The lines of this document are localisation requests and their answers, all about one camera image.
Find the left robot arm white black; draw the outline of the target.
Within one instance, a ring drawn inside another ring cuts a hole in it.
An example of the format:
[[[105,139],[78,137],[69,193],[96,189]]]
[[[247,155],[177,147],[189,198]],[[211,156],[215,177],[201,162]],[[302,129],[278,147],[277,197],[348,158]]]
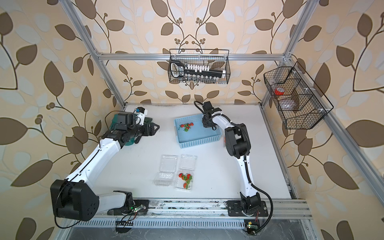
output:
[[[106,131],[91,155],[67,178],[56,180],[50,187],[54,217],[87,222],[96,214],[108,210],[137,214],[146,209],[135,206],[132,193],[114,190],[109,194],[96,195],[96,180],[108,162],[132,139],[153,136],[159,130],[155,123],[143,123]]]

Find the strawberry cluster with green leaves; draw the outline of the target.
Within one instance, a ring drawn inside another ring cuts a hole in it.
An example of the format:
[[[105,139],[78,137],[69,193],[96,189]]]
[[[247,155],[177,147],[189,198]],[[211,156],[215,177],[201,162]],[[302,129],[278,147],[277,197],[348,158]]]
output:
[[[193,127],[193,126],[194,126],[194,123],[181,124],[181,125],[179,125],[178,130],[188,132],[191,129],[191,127]]]

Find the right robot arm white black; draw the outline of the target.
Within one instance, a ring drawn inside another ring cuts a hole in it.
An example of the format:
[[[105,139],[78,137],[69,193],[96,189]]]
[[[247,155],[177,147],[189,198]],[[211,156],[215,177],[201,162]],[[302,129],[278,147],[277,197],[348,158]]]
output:
[[[225,146],[228,154],[235,158],[241,177],[240,204],[244,215],[253,216],[262,207],[260,193],[265,191],[253,183],[250,165],[251,141],[245,124],[236,124],[222,113],[220,108],[211,102],[194,102],[203,114],[202,123],[205,128],[220,128],[225,134]]]

